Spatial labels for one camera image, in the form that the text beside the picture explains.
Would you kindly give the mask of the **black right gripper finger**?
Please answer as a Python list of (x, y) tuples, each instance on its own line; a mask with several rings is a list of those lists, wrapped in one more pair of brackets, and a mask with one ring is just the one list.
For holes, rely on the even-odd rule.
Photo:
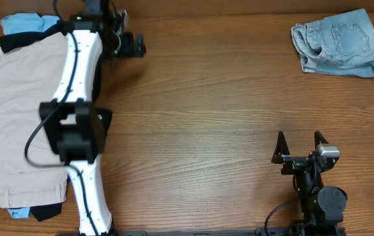
[(325, 153), (327, 151), (327, 148), (329, 147), (329, 142), (324, 138), (319, 130), (314, 132), (314, 144), (314, 152), (317, 154)]
[(271, 159), (271, 163), (284, 164), (288, 158), (290, 158), (290, 151), (288, 149), (284, 133), (280, 131), (278, 133), (276, 147)]

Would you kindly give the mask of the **light blue denim shorts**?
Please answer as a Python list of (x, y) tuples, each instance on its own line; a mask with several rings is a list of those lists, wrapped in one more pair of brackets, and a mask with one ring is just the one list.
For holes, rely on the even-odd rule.
[(374, 27), (365, 9), (291, 28), (305, 73), (374, 78)]

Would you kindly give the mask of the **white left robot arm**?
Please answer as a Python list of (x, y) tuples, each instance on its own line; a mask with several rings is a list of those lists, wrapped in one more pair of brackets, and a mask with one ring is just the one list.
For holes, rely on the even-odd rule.
[(102, 59), (142, 58), (146, 47), (141, 34), (124, 31), (128, 13), (112, 1), (85, 1), (84, 10), (58, 23), (67, 39), (67, 54), (60, 84), (52, 100), (39, 106), (41, 130), (58, 167), (67, 170), (79, 211), (78, 235), (116, 235), (107, 207), (100, 164), (107, 130), (108, 109), (96, 108)]

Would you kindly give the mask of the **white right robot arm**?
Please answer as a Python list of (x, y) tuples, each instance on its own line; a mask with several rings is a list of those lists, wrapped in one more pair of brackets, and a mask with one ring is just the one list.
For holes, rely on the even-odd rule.
[(271, 162), (281, 164), (281, 174), (293, 176), (293, 188), (298, 198), (281, 204), (272, 210), (264, 223), (265, 234), (269, 234), (268, 221), (281, 208), (294, 202), (301, 205), (300, 220), (281, 229), (283, 235), (345, 235), (345, 228), (340, 228), (348, 195), (339, 187), (325, 186), (321, 173), (331, 170), (340, 158), (337, 146), (329, 144), (321, 132), (314, 133), (314, 151), (306, 157), (292, 157), (284, 133), (278, 133), (276, 148)]

